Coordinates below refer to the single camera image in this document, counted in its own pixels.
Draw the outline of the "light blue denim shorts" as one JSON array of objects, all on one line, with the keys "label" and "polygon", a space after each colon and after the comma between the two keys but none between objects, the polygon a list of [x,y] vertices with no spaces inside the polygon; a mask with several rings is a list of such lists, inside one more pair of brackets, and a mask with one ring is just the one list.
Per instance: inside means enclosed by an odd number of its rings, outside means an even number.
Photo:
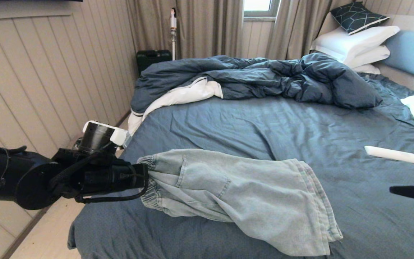
[{"label": "light blue denim shorts", "polygon": [[328,196],[304,161],[173,149],[137,162],[149,174],[143,205],[171,217],[234,223],[288,256],[330,255],[329,244],[343,239]]}]

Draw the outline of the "white remote control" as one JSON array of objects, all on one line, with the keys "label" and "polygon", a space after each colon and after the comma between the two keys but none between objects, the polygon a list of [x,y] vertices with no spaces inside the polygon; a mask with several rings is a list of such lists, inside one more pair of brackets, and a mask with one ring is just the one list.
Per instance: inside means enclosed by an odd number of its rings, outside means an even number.
[{"label": "white remote control", "polygon": [[366,153],[373,157],[404,161],[414,164],[414,154],[393,149],[383,149],[377,146],[364,146]]}]

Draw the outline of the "black hard suitcase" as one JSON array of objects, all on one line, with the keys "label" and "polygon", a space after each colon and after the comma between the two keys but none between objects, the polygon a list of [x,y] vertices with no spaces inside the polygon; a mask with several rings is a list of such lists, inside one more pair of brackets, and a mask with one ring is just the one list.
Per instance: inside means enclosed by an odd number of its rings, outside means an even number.
[{"label": "black hard suitcase", "polygon": [[171,60],[173,60],[173,56],[169,50],[144,50],[136,53],[139,75],[152,64]]}]

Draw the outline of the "small white pillow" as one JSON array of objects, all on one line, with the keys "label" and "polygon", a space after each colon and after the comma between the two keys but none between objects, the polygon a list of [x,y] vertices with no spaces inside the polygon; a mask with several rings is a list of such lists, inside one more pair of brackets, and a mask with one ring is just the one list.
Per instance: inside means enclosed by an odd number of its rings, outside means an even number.
[{"label": "small white pillow", "polygon": [[355,68],[352,68],[353,71],[357,73],[368,73],[373,75],[381,75],[381,71],[372,64],[364,64],[361,66],[357,66]]}]

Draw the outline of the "medium white pillow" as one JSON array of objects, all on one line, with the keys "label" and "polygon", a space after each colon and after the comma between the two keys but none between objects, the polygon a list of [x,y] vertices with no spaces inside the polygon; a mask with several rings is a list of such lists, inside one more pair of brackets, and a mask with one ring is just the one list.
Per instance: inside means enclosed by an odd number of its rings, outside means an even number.
[{"label": "medium white pillow", "polygon": [[343,64],[350,68],[356,68],[362,65],[367,65],[375,63],[377,61],[385,60],[389,56],[390,50],[386,46],[380,45],[375,47],[374,49],[366,51],[363,54],[358,54],[354,57],[346,59],[345,61],[343,61]]}]

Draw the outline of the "bed with blue sheet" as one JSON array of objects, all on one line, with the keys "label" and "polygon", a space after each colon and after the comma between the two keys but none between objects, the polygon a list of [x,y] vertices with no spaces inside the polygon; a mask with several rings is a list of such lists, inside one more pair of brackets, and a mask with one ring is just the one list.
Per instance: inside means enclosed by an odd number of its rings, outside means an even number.
[{"label": "bed with blue sheet", "polygon": [[[414,164],[366,153],[377,146],[414,154],[414,118],[401,99],[408,88],[382,76],[366,81],[379,107],[268,97],[216,97],[151,112],[122,158],[170,149],[206,149],[262,160],[309,164],[335,212],[343,239],[315,259],[414,259],[414,200],[389,192],[414,185]],[[231,223],[170,217],[140,200],[86,205],[71,225],[68,248],[82,259],[291,259]]]}]

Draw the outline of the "large white pillow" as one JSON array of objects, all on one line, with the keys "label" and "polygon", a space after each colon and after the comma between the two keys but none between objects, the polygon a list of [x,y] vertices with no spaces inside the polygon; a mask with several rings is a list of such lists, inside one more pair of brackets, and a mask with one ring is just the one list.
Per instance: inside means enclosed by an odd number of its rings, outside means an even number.
[{"label": "large white pillow", "polygon": [[339,27],[318,36],[313,41],[310,50],[330,55],[342,62],[351,61],[356,56],[380,46],[398,32],[400,32],[398,26],[379,26],[348,35],[343,28]]}]

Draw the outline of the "white stick vacuum cleaner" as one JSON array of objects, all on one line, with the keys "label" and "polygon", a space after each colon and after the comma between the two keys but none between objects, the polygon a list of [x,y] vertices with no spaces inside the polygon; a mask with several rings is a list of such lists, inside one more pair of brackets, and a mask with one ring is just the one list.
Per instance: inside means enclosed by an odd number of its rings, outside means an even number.
[{"label": "white stick vacuum cleaner", "polygon": [[176,60],[176,41],[177,41],[177,12],[176,8],[170,11],[170,33],[171,33],[171,54],[172,60]]}]

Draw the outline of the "wide beige curtain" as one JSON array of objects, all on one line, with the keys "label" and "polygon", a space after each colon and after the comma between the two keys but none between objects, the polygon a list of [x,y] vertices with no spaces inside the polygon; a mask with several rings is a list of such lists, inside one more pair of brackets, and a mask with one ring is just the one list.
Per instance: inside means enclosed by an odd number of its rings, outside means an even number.
[{"label": "wide beige curtain", "polygon": [[244,0],[126,0],[137,51],[172,50],[170,12],[176,10],[175,57],[239,57]]}]

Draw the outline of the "dark geometric patterned cushion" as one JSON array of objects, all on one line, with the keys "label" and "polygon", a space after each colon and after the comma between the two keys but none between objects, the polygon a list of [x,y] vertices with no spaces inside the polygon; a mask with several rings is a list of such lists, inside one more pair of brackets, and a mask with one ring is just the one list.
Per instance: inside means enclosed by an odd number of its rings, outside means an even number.
[{"label": "dark geometric patterned cushion", "polygon": [[388,16],[368,10],[361,1],[336,7],[330,11],[330,14],[340,27],[346,31],[347,35],[380,26],[390,19]]}]

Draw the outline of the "dark blue white-lined duvet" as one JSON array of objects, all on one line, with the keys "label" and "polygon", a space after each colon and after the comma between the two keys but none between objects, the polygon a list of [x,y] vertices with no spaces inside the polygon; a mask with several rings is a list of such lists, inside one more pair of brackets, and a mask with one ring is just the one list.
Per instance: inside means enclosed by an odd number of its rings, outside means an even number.
[{"label": "dark blue white-lined duvet", "polygon": [[225,55],[150,65],[139,76],[131,101],[128,130],[164,106],[217,97],[243,100],[280,96],[297,102],[370,109],[380,94],[345,64],[325,54],[294,60],[242,59]]}]

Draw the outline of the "narrow beige curtain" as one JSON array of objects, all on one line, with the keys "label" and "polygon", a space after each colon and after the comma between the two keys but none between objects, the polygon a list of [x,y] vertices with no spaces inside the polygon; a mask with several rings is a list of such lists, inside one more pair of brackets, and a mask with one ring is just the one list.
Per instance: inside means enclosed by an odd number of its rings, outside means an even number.
[{"label": "narrow beige curtain", "polygon": [[308,54],[333,3],[334,0],[280,0],[266,57],[290,60]]}]

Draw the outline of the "window with grey frame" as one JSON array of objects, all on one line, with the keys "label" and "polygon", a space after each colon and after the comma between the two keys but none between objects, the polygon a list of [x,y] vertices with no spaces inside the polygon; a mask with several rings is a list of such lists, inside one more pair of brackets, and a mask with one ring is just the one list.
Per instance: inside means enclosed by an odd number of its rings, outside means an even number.
[{"label": "window with grey frame", "polygon": [[281,0],[244,0],[245,17],[276,17]]}]

